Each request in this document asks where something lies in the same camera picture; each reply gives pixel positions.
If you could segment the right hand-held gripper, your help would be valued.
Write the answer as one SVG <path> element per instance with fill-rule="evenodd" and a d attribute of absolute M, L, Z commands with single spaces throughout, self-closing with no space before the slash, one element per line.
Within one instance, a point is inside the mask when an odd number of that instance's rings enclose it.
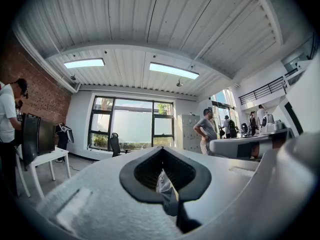
<path fill-rule="evenodd" d="M 292 129 L 272 114 L 262 118 L 261 134 L 256 136 L 216 139 L 209 143 L 209 149 L 215 156 L 226 158 L 261 158 L 273 145 L 283 145 L 295 137 Z"/>

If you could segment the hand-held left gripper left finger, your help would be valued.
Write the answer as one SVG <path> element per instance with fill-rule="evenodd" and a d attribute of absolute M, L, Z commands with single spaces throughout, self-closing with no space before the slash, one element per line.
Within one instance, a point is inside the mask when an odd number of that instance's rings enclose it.
<path fill-rule="evenodd" d="M 143 149 L 97 161 L 50 191 L 36 210 L 59 229 L 82 240 L 175 240 L 181 231 L 161 204 L 142 203 L 120 183 L 128 162 Z"/>

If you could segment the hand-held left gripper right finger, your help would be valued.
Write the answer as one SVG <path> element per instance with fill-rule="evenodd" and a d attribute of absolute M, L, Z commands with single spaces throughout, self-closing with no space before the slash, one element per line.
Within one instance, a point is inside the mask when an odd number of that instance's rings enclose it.
<path fill-rule="evenodd" d="M 162 149 L 163 209 L 183 233 L 216 217 L 241 192 L 258 168 L 250 160 Z"/>

